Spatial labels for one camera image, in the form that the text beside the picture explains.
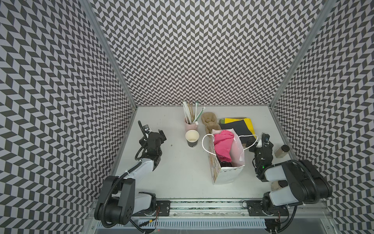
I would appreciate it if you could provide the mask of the magenta paper napkin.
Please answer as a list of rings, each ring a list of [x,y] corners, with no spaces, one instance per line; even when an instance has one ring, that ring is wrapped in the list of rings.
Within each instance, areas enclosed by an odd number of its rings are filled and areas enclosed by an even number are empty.
[[[234,134],[228,130],[214,135],[214,150],[219,161],[232,162],[230,156]]]

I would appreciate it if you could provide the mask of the white paper cup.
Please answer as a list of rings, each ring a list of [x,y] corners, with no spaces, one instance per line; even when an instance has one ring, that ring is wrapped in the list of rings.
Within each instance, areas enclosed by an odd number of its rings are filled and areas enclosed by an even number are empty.
[[[219,163],[220,163],[221,167],[233,167],[232,163],[230,163],[230,162],[220,161]]]

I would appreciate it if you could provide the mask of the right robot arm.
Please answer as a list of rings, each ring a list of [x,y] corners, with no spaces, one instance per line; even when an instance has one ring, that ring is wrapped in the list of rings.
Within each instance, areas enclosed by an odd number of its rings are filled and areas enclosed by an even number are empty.
[[[331,197],[333,189],[309,160],[273,164],[273,144],[260,141],[254,149],[256,177],[262,182],[286,182],[284,187],[264,194],[261,209],[271,216],[285,206],[315,204]]]

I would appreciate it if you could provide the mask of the green straw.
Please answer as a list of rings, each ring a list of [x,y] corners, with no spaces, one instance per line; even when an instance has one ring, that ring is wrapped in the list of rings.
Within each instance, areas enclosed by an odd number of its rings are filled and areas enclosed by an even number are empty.
[[[194,119],[194,122],[197,122],[197,121],[198,121],[198,119],[200,118],[200,116],[202,115],[202,113],[205,111],[205,109],[206,109],[206,107],[204,106],[204,107],[202,108],[202,110],[199,112],[199,114],[197,115],[197,117]]]

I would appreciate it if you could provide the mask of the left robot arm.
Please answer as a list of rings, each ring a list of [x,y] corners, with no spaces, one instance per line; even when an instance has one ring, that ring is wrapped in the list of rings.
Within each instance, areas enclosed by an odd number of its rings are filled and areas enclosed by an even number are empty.
[[[158,215],[156,195],[148,192],[137,192],[136,184],[147,174],[153,172],[161,161],[161,145],[167,140],[164,132],[152,131],[148,125],[138,121],[143,134],[139,140],[140,149],[135,154],[136,165],[117,176],[108,176],[100,191],[94,210],[94,219],[103,227],[112,228],[128,222],[142,231],[135,224],[132,216],[141,212],[145,215]]]

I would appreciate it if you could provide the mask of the cartoon animal paper gift bag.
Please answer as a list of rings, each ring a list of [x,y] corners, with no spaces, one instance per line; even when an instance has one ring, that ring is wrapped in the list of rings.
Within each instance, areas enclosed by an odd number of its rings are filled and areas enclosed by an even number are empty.
[[[232,183],[245,166],[245,150],[234,129],[212,130],[202,139],[202,148],[208,153],[210,172],[214,185]]]

